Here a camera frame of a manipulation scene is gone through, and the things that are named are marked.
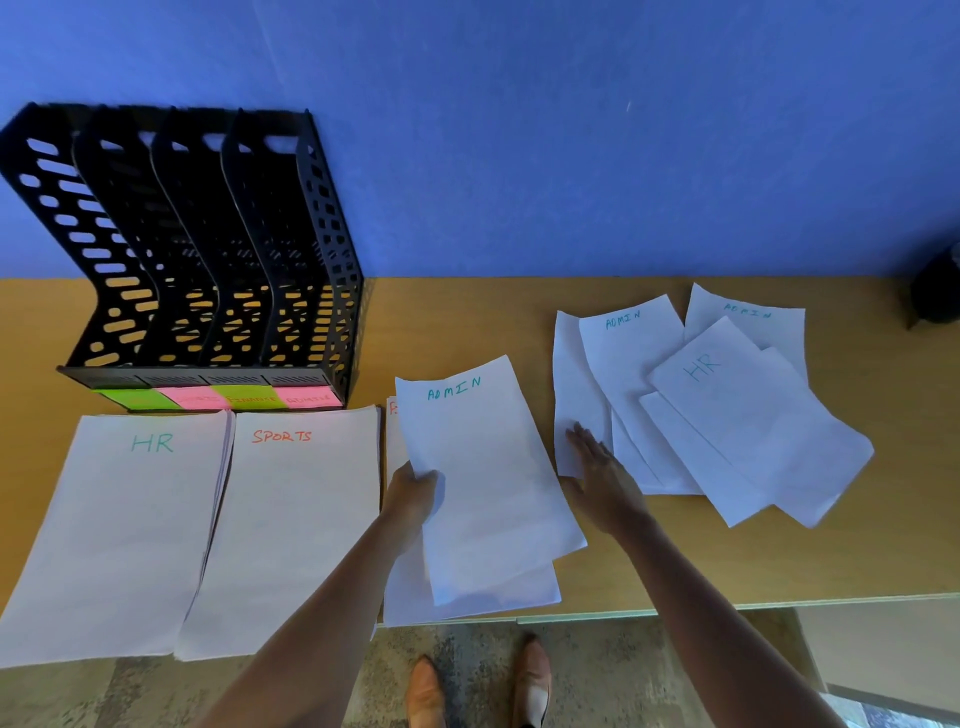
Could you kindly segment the person's right hand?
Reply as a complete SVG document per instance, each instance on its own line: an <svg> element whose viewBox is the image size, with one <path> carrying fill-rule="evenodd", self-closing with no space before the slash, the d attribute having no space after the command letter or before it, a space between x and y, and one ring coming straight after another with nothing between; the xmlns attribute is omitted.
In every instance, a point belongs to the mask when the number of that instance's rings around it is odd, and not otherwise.
<svg viewBox="0 0 960 728"><path fill-rule="evenodd" d="M582 512L596 528L622 541L631 527L649 517L640 487L617 457L589 429L576 421L566 431L582 468L581 481L593 501L592 512Z"/></svg>

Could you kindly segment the person's left hand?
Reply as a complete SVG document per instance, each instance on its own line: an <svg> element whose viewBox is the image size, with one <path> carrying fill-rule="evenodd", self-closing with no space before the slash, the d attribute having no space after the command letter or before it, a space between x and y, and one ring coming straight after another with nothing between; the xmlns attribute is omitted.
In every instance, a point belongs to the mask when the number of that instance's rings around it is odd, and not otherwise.
<svg viewBox="0 0 960 728"><path fill-rule="evenodd" d="M377 527L380 541L390 559L397 559L420 538L435 506L435 496L414 496L410 491L411 471L406 462L392 475L383 497Z"/></svg>

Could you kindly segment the person's left forearm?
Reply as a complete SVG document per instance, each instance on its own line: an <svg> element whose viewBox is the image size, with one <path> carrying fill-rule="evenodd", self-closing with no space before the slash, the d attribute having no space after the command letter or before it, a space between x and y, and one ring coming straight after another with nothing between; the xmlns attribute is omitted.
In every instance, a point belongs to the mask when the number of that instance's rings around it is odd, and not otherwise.
<svg viewBox="0 0 960 728"><path fill-rule="evenodd" d="M381 513L195 728L337 728L399 556L421 517Z"/></svg>

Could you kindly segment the person's right forearm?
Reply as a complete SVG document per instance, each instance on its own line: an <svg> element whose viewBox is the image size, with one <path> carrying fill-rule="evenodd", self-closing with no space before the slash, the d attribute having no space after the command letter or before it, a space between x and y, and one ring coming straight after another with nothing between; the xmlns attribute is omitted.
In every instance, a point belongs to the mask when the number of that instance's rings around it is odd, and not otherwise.
<svg viewBox="0 0 960 728"><path fill-rule="evenodd" d="M607 527L626 552L715 728L847 728L643 511Z"/></svg>

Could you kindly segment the blank white paper sheet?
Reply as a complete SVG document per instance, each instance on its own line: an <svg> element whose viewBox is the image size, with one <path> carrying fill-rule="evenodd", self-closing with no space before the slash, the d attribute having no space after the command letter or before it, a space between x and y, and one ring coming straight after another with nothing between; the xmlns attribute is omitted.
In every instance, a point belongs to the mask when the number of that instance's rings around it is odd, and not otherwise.
<svg viewBox="0 0 960 728"><path fill-rule="evenodd" d="M578 480L583 478L583 468L577 450L567 437L576 423L608 449L613 446L611 407L590 369L580 322L580 318L557 311L552 357L557 474Z"/></svg>

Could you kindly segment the paper stack partly covered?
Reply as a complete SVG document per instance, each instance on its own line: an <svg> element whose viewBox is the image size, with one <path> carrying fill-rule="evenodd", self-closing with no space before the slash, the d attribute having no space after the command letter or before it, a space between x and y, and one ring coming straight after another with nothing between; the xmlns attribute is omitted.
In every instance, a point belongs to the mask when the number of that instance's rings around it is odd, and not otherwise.
<svg viewBox="0 0 960 728"><path fill-rule="evenodd" d="M387 413L388 475L409 461L400 427L397 396L389 397ZM561 601L554 565L515 577L505 584L438 605L433 600L426 569L423 533L393 565L384 598L389 626L432 624L441 619L470 617L555 604Z"/></svg>

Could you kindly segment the white sheet small teal lettering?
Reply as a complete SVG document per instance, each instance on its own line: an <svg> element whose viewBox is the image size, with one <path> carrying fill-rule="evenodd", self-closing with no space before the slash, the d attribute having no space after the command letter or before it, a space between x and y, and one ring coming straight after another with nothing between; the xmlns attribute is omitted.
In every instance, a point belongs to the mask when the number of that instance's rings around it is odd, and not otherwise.
<svg viewBox="0 0 960 728"><path fill-rule="evenodd" d="M641 404L649 375L685 342L664 294L579 320L586 361L610 407L612 452L644 495L701 496L702 490Z"/></svg>

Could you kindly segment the bright pink sticky note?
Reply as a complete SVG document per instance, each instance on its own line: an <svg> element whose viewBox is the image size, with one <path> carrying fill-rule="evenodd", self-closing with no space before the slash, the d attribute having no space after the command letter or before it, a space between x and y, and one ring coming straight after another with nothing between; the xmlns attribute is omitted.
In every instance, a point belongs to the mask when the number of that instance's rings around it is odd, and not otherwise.
<svg viewBox="0 0 960 728"><path fill-rule="evenodd" d="M341 409L339 394L330 385L274 386L277 397L288 409Z"/></svg>

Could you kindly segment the paper stack orange lettering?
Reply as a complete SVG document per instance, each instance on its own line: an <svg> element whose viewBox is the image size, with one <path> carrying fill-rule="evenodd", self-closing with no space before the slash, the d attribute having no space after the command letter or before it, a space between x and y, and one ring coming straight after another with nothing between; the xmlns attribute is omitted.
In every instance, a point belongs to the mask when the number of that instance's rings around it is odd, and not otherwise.
<svg viewBox="0 0 960 728"><path fill-rule="evenodd" d="M198 594L174 648L252 655L379 514L381 410L245 413Z"/></svg>

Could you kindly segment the white sheet large teal lettering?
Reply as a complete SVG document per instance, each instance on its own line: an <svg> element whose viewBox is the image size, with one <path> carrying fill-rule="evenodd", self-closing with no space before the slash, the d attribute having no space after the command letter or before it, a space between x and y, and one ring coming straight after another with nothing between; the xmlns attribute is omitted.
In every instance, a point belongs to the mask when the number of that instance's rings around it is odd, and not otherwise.
<svg viewBox="0 0 960 728"><path fill-rule="evenodd" d="M874 456L870 439L822 405L774 347L729 318L714 322L649 374L640 402L724 520L775 506L816 528Z"/></svg>

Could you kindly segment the lime green sticky note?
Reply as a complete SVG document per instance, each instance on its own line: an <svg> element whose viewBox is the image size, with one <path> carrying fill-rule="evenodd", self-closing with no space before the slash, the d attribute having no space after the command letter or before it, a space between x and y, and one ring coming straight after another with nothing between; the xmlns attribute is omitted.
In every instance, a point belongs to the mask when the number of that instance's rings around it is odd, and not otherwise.
<svg viewBox="0 0 960 728"><path fill-rule="evenodd" d="M278 391L269 384L212 385L211 389L223 397L233 411L289 409Z"/></svg>

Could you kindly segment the person's right tan shoe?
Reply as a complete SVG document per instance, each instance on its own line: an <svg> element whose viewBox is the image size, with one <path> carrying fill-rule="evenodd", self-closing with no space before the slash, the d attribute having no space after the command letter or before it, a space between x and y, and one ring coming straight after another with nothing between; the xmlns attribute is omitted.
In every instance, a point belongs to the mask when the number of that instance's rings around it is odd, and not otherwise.
<svg viewBox="0 0 960 728"><path fill-rule="evenodd" d="M552 677L543 643L536 635L527 635L513 664L510 728L544 728Z"/></svg>

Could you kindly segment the person's tan shoe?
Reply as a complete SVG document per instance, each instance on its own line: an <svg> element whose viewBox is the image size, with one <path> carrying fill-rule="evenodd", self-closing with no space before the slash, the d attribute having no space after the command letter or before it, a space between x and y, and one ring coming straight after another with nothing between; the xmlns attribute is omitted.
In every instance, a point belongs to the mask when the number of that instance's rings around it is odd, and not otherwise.
<svg viewBox="0 0 960 728"><path fill-rule="evenodd" d="M543 643L536 635L527 635L513 664L510 728L544 728L552 677Z"/></svg>
<svg viewBox="0 0 960 728"><path fill-rule="evenodd" d="M446 702L436 666L428 656L419 656L404 696L408 728L448 728Z"/></svg>

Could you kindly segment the person's left tan shoe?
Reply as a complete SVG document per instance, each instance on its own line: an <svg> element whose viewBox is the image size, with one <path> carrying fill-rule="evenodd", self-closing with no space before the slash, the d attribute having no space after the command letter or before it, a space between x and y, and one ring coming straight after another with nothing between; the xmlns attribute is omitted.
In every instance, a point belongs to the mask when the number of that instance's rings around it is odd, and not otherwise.
<svg viewBox="0 0 960 728"><path fill-rule="evenodd" d="M428 656L419 656L404 696L408 728L448 728L446 702L436 666Z"/></svg>

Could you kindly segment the white sheet faint teal lettering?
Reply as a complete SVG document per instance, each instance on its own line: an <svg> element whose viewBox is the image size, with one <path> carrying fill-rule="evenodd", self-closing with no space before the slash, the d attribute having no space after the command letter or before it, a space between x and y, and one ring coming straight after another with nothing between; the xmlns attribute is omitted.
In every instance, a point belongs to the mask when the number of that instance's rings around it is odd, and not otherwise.
<svg viewBox="0 0 960 728"><path fill-rule="evenodd" d="M776 349L806 383L809 381L804 308L762 306L722 297L694 283L684 319L684 342L722 318L728 318L761 350Z"/></svg>

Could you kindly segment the paper stack teal lettering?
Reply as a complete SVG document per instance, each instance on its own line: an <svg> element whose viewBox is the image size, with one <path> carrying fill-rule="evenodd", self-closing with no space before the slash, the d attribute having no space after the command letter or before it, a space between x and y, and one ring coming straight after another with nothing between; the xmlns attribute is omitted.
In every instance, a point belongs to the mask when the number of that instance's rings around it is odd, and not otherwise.
<svg viewBox="0 0 960 728"><path fill-rule="evenodd" d="M173 653L201 585L234 414L78 422L0 615L0 670Z"/></svg>

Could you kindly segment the black plastic file rack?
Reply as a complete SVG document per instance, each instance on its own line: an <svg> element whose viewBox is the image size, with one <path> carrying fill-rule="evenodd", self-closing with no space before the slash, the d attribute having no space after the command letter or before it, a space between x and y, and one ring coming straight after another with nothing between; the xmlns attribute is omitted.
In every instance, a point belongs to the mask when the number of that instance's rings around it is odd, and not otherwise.
<svg viewBox="0 0 960 728"><path fill-rule="evenodd" d="M347 406L364 275L309 110L27 103L0 174L95 292L60 374Z"/></svg>

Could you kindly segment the dark round object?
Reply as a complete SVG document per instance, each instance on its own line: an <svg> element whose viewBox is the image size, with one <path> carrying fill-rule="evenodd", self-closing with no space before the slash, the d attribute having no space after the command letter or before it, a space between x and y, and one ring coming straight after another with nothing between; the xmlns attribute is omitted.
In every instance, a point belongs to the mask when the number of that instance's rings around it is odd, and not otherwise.
<svg viewBox="0 0 960 728"><path fill-rule="evenodd" d="M909 285L909 303L917 322L960 322L960 239L934 255Z"/></svg>

